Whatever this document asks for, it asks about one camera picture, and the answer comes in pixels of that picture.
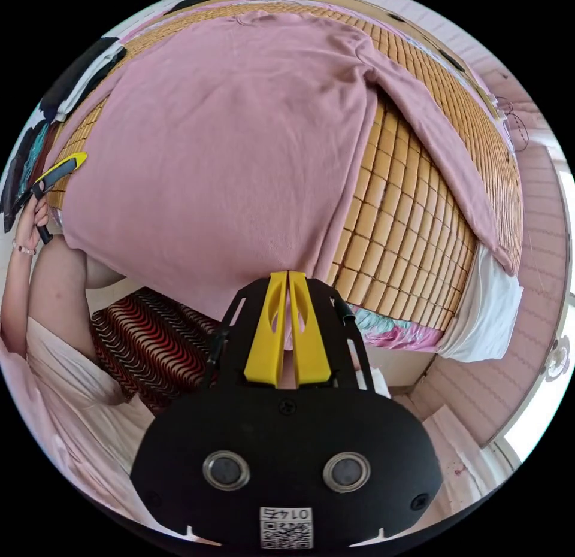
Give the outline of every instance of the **white bedsheet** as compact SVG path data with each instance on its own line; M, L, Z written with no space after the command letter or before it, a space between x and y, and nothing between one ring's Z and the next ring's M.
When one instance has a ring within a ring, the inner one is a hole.
M477 248L463 296L437 353L469 363L501 359L511 340L523 288L485 246Z

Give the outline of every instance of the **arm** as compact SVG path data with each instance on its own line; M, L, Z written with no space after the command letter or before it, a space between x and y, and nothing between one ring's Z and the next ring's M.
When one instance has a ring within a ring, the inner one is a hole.
M34 251L40 235L36 224L48 223L46 198L37 201L32 195L20 215L14 241L23 249ZM26 358L26 328L28 323L28 287L32 255L14 249L8 263L4 296L0 308L0 335L11 353Z

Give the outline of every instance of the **printed number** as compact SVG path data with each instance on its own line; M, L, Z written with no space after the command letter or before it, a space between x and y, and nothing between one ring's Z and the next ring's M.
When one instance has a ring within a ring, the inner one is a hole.
M306 520L310 518L310 512L307 509L273 509L272 507L266 507L263 512L264 519L271 520Z

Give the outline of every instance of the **bamboo mat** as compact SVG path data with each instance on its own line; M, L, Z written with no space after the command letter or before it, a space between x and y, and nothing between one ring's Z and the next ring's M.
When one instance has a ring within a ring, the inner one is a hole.
M519 265L522 201L515 161L491 121L432 57L392 32L353 16L290 3L227 5L178 17L126 44L116 69L186 26L252 10L308 12L357 26L382 53L422 81L465 143L497 218L500 243ZM105 106L78 127L58 160L80 151ZM67 179L49 195L62 208ZM380 314L445 331L456 312L477 241L410 125L381 95L355 197L329 274L342 297Z

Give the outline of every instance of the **red and black patterned cloth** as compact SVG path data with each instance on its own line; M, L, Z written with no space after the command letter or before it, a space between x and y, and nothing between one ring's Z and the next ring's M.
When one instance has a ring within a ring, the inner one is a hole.
M99 366L154 414L200 384L219 322L144 287L92 316Z

